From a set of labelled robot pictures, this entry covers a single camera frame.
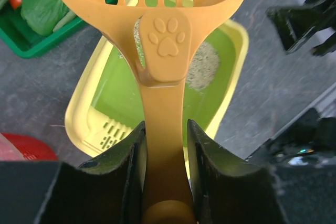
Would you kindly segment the orange litter scoop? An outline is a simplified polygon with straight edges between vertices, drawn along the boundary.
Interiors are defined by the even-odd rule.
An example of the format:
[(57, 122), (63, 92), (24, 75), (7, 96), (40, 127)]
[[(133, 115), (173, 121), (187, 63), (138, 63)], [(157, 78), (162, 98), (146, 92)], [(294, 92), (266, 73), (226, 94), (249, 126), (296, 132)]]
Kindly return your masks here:
[(196, 223), (183, 152), (185, 79), (198, 47), (243, 0), (62, 1), (120, 50), (138, 82), (147, 149), (142, 222)]

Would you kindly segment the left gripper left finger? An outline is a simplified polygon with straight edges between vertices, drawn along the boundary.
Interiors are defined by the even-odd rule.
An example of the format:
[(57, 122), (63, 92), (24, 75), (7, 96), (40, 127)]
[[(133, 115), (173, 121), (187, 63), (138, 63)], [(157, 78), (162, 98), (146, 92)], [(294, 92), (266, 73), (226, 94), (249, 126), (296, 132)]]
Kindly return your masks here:
[(1, 162), (1, 223), (140, 223), (145, 124), (73, 167)]

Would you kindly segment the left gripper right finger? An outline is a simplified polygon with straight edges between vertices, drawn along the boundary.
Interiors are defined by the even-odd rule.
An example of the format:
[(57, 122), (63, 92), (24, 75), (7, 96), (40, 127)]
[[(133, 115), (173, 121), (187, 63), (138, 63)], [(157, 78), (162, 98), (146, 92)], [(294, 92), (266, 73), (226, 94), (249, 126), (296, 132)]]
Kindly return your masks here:
[(335, 223), (335, 167), (243, 160), (187, 123), (188, 158), (199, 223)]

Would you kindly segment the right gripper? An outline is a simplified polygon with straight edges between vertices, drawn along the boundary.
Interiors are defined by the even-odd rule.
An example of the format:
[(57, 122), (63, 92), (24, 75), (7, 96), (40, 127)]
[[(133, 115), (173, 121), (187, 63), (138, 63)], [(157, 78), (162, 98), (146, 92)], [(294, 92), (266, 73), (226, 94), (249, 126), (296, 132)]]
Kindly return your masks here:
[(297, 51), (319, 31), (335, 30), (335, 0), (305, 0), (302, 5), (271, 6), (266, 15), (275, 26), (286, 54)]

